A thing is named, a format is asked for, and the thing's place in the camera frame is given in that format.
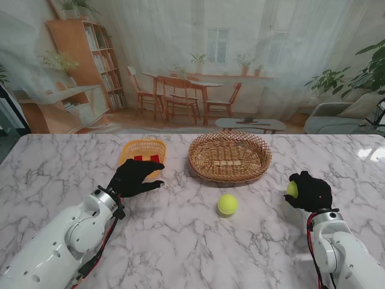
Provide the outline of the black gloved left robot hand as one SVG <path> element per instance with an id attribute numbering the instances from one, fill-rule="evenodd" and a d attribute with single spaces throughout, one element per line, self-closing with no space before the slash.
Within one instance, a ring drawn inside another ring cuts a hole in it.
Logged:
<path id="1" fill-rule="evenodd" d="M 153 161 L 128 159 L 115 172 L 108 188 L 120 197 L 134 197 L 164 185 L 163 181 L 144 182 L 151 173 L 164 169 L 164 165 Z"/>

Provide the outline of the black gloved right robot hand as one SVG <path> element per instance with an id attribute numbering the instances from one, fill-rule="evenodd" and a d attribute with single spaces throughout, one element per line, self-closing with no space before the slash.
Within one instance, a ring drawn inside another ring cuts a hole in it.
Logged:
<path id="1" fill-rule="evenodd" d="M 331 187 L 325 181 L 312 177 L 308 171 L 292 174 L 289 181 L 296 184 L 298 192 L 297 197 L 284 195 L 285 201 L 292 207 L 309 213 L 331 209 L 333 201 Z"/>

